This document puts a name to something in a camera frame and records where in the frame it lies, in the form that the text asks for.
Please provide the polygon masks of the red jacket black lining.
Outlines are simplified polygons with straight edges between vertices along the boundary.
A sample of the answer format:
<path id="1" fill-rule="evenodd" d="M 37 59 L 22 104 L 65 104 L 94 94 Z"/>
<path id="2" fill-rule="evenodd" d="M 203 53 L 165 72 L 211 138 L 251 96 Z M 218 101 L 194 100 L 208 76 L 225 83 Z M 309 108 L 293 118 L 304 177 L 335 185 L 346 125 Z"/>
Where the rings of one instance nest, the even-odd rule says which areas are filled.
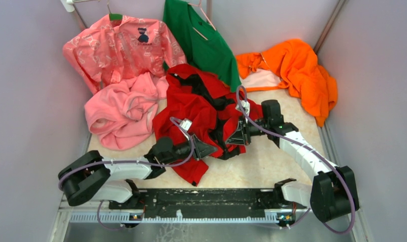
<path id="1" fill-rule="evenodd" d="M 189 134 L 218 148 L 211 157 L 228 160 L 246 152 L 245 146 L 225 141 L 236 130 L 241 111 L 236 110 L 237 97 L 215 74 L 181 64 L 167 70 L 167 106 L 153 119 L 156 140 L 169 137 L 175 145 L 187 141 L 182 131 L 170 120 L 189 119 Z"/>

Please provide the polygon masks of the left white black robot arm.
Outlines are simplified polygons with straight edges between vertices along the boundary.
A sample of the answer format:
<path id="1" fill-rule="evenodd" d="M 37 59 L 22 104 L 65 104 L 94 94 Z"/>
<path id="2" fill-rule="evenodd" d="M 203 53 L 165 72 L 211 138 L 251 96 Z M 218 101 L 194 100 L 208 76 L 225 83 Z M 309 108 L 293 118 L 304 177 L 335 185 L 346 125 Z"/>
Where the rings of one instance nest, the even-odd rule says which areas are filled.
<path id="1" fill-rule="evenodd" d="M 146 155 L 131 160 L 103 158 L 97 150 L 91 150 L 59 172 L 58 187 L 72 207 L 108 200 L 133 209 L 140 204 L 141 196 L 132 179 L 154 179 L 168 167 L 181 166 L 216 151 L 215 146 L 196 135 L 177 145 L 171 138 L 162 137 Z"/>

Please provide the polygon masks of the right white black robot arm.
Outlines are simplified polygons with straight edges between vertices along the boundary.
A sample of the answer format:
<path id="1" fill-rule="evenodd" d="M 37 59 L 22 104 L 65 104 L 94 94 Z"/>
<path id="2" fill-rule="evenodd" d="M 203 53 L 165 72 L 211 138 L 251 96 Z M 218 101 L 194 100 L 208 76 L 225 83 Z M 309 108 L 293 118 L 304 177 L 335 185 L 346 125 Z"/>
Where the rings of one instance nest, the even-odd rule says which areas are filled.
<path id="1" fill-rule="evenodd" d="M 277 182 L 273 194 L 276 206 L 286 208 L 292 202 L 301 204 L 310 208 L 323 223 L 346 215 L 354 219 L 359 198 L 352 169 L 332 163 L 312 147 L 294 124 L 284 121 L 277 100 L 263 101 L 261 107 L 262 118 L 251 120 L 249 102 L 239 101 L 237 109 L 242 116 L 226 143 L 246 146 L 252 137 L 266 135 L 311 179 L 311 185 L 294 178 Z"/>

